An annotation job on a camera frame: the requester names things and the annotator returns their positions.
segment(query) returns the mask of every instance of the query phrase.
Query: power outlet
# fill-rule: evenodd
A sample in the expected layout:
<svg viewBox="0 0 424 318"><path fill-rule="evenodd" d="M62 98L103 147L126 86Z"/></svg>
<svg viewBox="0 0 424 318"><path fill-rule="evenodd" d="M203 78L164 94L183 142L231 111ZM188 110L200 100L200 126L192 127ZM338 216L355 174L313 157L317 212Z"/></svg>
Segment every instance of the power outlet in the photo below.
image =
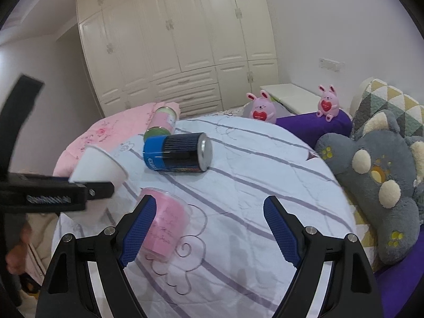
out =
<svg viewBox="0 0 424 318"><path fill-rule="evenodd" d="M338 62L334 60L329 60L328 58L319 59L319 67L332 70L333 72L339 72L344 68L344 62Z"/></svg>

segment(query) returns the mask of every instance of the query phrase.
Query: white paper cup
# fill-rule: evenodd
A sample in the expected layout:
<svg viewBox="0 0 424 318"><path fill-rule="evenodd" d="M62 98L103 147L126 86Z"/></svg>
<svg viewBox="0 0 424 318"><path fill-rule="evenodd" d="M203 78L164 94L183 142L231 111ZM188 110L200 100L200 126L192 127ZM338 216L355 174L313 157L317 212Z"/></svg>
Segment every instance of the white paper cup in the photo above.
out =
<svg viewBox="0 0 424 318"><path fill-rule="evenodd" d="M86 145L85 152L69 178L69 182L109 181L114 185L116 192L127 179L128 172L109 153L97 146ZM87 201L84 211L67 211L65 214L76 223L92 225L101 219L113 198L114 196L103 200Z"/></svg>

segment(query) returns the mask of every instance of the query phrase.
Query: red heart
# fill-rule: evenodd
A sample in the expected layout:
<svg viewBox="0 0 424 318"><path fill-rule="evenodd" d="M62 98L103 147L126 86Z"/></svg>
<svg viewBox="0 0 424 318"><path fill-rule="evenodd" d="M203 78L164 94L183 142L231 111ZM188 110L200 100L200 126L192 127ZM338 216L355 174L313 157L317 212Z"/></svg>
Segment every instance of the red heart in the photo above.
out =
<svg viewBox="0 0 424 318"><path fill-rule="evenodd" d="M253 112L253 118L255 120L261 120L261 121L266 121L266 117L268 115L266 114L266 112L262 111L262 112L258 112L258 111L254 111Z"/></svg>
<svg viewBox="0 0 424 318"><path fill-rule="evenodd" d="M322 107L322 109L325 112L330 111L330 109L331 109L331 102L330 101L323 100L323 101L321 101L321 107Z"/></svg>

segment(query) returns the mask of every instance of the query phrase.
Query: white wall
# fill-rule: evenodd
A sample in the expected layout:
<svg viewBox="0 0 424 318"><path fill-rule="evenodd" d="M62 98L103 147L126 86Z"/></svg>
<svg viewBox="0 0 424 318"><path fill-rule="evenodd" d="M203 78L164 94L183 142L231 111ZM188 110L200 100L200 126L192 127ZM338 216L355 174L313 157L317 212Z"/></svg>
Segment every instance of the white wall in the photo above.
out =
<svg viewBox="0 0 424 318"><path fill-rule="evenodd" d="M11 171L52 174L61 152L100 119L82 62L78 33L0 46L0 104L20 73L45 82L19 136Z"/></svg>
<svg viewBox="0 0 424 318"><path fill-rule="evenodd" d="M334 84L348 107L378 77L424 104L424 40L399 0L267 0L281 83L318 94ZM319 58L345 62L332 72Z"/></svg>

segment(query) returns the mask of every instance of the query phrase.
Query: pink label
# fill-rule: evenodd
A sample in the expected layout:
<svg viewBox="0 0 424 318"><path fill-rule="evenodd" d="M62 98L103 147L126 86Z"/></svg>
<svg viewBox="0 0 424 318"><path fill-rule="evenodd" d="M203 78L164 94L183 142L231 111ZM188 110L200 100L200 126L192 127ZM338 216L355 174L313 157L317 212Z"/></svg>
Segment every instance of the pink label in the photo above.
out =
<svg viewBox="0 0 424 318"><path fill-rule="evenodd" d="M162 192L145 189L142 193L156 199L156 217L143 247L169 259L187 227L187 213L181 203Z"/></svg>
<svg viewBox="0 0 424 318"><path fill-rule="evenodd" d="M156 111L150 121L148 129L152 127L162 127L173 134L175 131L175 118L166 112Z"/></svg>

